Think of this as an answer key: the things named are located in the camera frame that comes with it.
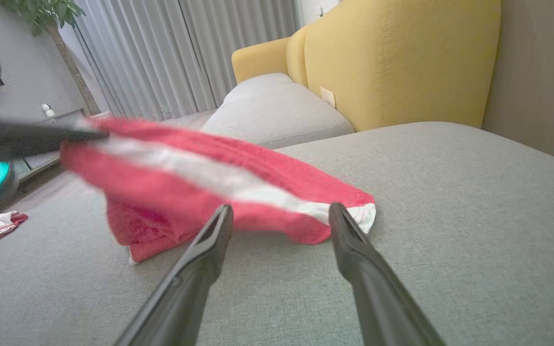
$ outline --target tree trunk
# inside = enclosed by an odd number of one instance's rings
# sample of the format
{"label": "tree trunk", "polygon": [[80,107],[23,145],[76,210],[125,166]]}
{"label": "tree trunk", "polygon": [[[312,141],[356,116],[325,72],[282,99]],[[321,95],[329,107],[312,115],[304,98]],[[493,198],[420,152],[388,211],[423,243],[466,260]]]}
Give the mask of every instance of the tree trunk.
{"label": "tree trunk", "polygon": [[91,94],[90,90],[87,87],[87,84],[84,81],[83,76],[78,70],[78,66],[74,62],[74,59],[70,51],[68,50],[68,46],[65,45],[65,42],[61,38],[59,29],[57,28],[57,24],[48,24],[46,26],[46,32],[48,32],[50,37],[52,37],[52,40],[55,41],[55,46],[57,46],[57,49],[59,49],[59,53],[61,53],[61,57],[63,58],[65,65],[68,66],[68,70],[70,70],[72,78],[74,79],[78,90],[81,92],[81,96],[83,96],[83,100],[85,101],[85,105],[87,106],[85,115],[92,116],[99,114],[100,108],[97,107],[97,103],[95,103],[93,95]]}

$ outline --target yellow sofa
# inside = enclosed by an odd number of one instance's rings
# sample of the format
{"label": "yellow sofa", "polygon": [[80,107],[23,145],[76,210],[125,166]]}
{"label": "yellow sofa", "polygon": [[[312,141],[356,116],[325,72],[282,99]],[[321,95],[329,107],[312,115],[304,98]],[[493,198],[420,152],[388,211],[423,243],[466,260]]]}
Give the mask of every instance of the yellow sofa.
{"label": "yellow sofa", "polygon": [[416,121],[481,127],[501,0],[345,0],[291,37],[237,50],[240,83],[286,73],[356,131]]}

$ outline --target wooden floor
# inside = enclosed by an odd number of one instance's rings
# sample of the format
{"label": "wooden floor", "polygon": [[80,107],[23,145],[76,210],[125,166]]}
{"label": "wooden floor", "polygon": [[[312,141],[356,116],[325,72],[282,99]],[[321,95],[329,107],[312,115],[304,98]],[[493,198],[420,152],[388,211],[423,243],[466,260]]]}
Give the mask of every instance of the wooden floor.
{"label": "wooden floor", "polygon": [[[165,121],[165,124],[184,127],[187,129],[199,129],[204,123],[209,120],[214,111],[203,112],[184,116],[175,120]],[[59,171],[45,175],[41,182],[38,182],[39,187],[21,197],[20,200],[14,202],[13,205],[5,208],[4,211],[16,210],[18,212],[28,212],[34,208],[38,208],[42,204],[58,201],[62,198],[74,198],[74,196],[93,193],[96,189],[84,180],[80,179],[72,172]]]}

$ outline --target seat cushion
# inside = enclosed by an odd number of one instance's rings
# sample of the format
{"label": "seat cushion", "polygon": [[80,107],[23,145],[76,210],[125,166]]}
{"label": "seat cushion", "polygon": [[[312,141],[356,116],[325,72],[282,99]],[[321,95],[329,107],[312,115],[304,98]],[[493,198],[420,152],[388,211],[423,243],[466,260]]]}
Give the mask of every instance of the seat cushion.
{"label": "seat cushion", "polygon": [[354,132],[340,112],[283,73],[237,85],[202,131],[270,149]]}
{"label": "seat cushion", "polygon": [[[554,345],[553,157],[448,123],[279,151],[375,196],[369,239],[446,344]],[[0,345],[112,344],[184,251],[125,264],[104,208],[45,205],[0,239]],[[362,344],[330,241],[233,234],[199,346]]]}

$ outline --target gray curtain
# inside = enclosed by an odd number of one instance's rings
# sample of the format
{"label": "gray curtain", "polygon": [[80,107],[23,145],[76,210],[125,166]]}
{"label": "gray curtain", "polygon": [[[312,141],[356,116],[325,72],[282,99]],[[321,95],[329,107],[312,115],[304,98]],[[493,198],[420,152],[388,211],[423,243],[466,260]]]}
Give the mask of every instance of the gray curtain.
{"label": "gray curtain", "polygon": [[116,115],[154,121],[217,108],[230,56],[295,31],[291,0],[77,0],[77,33]]}

